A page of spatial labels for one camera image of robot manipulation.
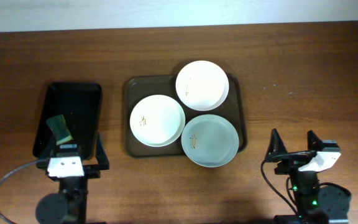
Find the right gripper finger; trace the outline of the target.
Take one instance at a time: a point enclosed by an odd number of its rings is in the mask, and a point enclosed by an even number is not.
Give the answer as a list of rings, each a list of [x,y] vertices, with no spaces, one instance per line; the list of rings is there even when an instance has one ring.
[[[320,138],[314,133],[314,131],[309,130],[307,132],[307,140],[308,140],[308,150],[309,151],[318,151],[320,147]]]
[[[267,149],[267,159],[272,159],[275,156],[281,156],[287,153],[287,149],[276,128],[272,129],[270,135],[270,142]]]

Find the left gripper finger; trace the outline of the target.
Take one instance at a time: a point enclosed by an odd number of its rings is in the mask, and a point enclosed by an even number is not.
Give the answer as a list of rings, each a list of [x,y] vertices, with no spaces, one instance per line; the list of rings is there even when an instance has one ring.
[[[101,135],[98,133],[95,157],[98,162],[99,170],[109,170],[109,160],[104,150]]]
[[[39,159],[50,158],[55,155],[57,145],[55,141],[49,141],[46,145],[40,147]]]

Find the green yellow sponge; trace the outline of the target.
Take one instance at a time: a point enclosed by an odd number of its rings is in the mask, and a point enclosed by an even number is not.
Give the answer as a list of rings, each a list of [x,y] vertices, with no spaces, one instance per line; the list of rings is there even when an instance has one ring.
[[[55,140],[56,145],[65,144],[71,140],[73,137],[68,129],[67,123],[65,121],[64,115],[56,115],[46,120],[46,124],[51,130]]]

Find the pale blue plate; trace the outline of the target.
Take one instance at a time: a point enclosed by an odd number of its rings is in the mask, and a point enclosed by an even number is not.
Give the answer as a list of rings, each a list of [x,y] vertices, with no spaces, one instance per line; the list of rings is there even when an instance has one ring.
[[[185,155],[195,164],[215,168],[229,163],[237,154],[239,135],[225,118],[203,114],[189,121],[181,134]]]

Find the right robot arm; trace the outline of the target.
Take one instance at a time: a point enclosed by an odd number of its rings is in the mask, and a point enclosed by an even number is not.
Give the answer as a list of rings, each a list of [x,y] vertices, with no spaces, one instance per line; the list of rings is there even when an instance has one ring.
[[[270,142],[260,171],[267,185],[285,201],[292,215],[275,215],[274,224],[348,223],[351,192],[332,182],[320,182],[318,174],[332,168],[341,156],[336,141],[322,140],[312,131],[307,132],[308,149],[288,152],[278,131],[272,129]],[[266,163],[275,163],[276,175],[287,176],[281,194],[264,172]]]

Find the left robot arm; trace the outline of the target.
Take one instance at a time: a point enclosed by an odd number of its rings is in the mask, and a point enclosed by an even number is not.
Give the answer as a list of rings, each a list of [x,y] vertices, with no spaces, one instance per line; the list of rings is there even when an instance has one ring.
[[[101,177],[109,169],[109,161],[100,135],[97,135],[97,163],[84,165],[77,153],[66,152],[48,159],[46,175],[59,183],[57,193],[48,194],[35,209],[39,223],[85,223],[88,181]]]

